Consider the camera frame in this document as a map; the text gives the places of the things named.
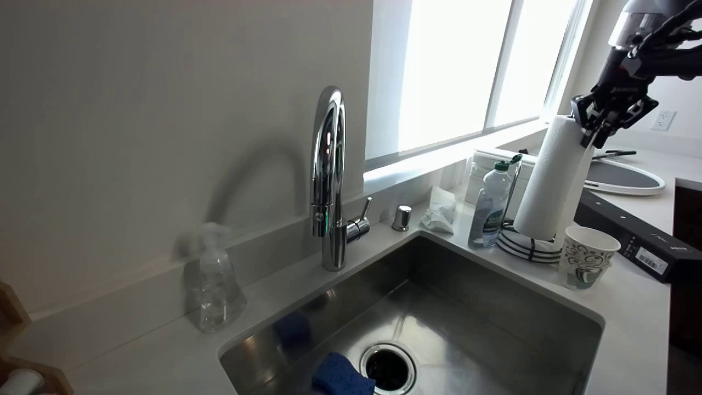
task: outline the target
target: countertop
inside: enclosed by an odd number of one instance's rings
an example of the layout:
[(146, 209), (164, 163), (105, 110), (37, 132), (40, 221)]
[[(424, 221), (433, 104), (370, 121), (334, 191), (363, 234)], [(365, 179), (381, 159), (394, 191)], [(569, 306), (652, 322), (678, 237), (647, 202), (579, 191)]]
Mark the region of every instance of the countertop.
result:
[[(665, 178), (666, 191), (655, 198), (605, 198), (672, 233), (674, 183), (678, 178), (702, 183), (702, 175), (696, 172), (696, 169), (702, 169), (702, 157), (639, 152), (639, 155), (626, 157), (626, 163)], [(233, 342), (272, 322), (296, 301), (345, 281), (422, 234), (424, 231), (417, 225), (418, 217), (422, 213), (412, 214), (408, 233), (394, 233), (389, 224), (375, 221), (370, 234), (346, 248), (346, 267), (343, 271), (324, 271), (321, 257), (313, 255), (244, 287), (247, 295), (245, 312), (217, 333), (200, 333), (187, 317), (178, 317), (98, 358), (65, 369), (67, 379), (76, 392), (236, 392), (220, 364), (220, 356)], [(501, 250), (469, 250), (465, 246), (469, 218), (471, 205), (461, 205), (457, 233), (444, 237), (444, 240), (467, 257), (478, 255), (497, 271), (517, 276), (562, 297), (565, 304), (604, 319), (604, 336), (586, 392), (666, 392), (670, 284), (653, 281), (617, 255), (609, 269), (591, 290), (571, 290), (562, 284), (551, 267), (517, 260)]]

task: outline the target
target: sink drain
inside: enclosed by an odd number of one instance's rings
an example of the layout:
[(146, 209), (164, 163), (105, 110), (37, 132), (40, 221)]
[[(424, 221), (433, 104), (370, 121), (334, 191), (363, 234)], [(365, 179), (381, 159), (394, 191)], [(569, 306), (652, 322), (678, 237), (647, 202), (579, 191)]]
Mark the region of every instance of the sink drain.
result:
[(380, 395), (403, 395), (417, 382), (410, 352), (393, 342), (370, 344), (360, 356), (360, 373), (375, 379), (375, 392)]

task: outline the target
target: sink basin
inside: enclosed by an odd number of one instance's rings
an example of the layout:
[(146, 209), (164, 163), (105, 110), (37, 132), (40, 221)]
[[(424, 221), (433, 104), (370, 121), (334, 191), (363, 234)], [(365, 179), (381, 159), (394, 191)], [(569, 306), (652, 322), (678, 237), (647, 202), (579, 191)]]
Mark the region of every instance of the sink basin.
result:
[(309, 395), (330, 350), (377, 392), (584, 392), (602, 319), (417, 237), (220, 358), (239, 395)]

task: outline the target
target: faucet spout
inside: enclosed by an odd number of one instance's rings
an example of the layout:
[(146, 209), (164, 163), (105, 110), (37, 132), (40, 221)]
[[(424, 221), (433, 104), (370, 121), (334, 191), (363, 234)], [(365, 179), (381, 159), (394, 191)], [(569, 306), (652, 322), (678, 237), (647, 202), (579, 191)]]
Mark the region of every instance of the faucet spout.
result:
[(321, 93), (313, 132), (312, 221), (313, 234), (322, 238), (322, 266), (336, 271), (345, 267), (346, 240), (369, 233), (369, 218), (360, 214), (346, 224), (343, 213), (346, 108), (334, 86)]

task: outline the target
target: clear plastic bottle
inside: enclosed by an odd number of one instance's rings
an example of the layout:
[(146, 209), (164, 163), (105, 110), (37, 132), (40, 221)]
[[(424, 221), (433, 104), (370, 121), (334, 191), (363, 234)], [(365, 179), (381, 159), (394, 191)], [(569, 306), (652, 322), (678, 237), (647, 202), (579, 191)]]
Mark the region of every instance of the clear plastic bottle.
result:
[(217, 330), (227, 327), (245, 304), (245, 295), (235, 278), (228, 251), (223, 250), (223, 231), (227, 228), (217, 224), (201, 225), (205, 251), (200, 255), (193, 290), (193, 314), (200, 330)]
[(486, 250), (496, 246), (501, 221), (505, 217), (513, 172), (508, 163), (501, 159), (485, 178), (469, 225), (467, 246)]

